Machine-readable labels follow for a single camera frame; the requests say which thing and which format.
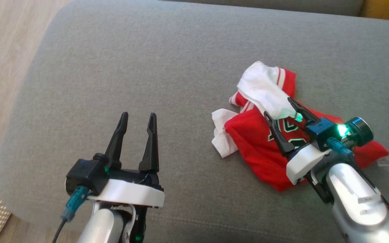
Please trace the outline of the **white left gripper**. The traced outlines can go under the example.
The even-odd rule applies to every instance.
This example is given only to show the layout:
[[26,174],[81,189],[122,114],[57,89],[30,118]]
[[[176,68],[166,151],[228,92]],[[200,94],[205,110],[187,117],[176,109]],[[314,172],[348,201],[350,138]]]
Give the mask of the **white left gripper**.
[[[128,127],[128,112],[123,112],[111,137],[105,155],[106,168],[120,169],[122,143]],[[136,170],[112,170],[109,180],[98,196],[90,195],[89,200],[113,204],[127,204],[161,208],[164,204],[164,189],[160,185],[157,115],[152,112],[147,125],[147,144],[142,161]]]

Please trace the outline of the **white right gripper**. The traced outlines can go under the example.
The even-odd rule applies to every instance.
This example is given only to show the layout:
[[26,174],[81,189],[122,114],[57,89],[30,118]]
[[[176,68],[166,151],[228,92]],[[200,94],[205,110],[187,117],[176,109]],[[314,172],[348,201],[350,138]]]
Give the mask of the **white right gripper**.
[[[295,109],[295,111],[302,115],[308,125],[318,123],[320,118],[309,111],[305,106],[298,103],[292,97],[287,98],[288,102]],[[289,156],[295,151],[295,146],[288,142],[281,133],[276,120],[268,112],[264,112],[264,117],[268,123],[272,137],[277,144],[282,156]],[[332,150],[329,148],[325,151],[320,151],[312,144],[308,144],[297,151],[286,165],[286,175],[292,185],[296,185],[312,168],[314,168],[326,154]]]

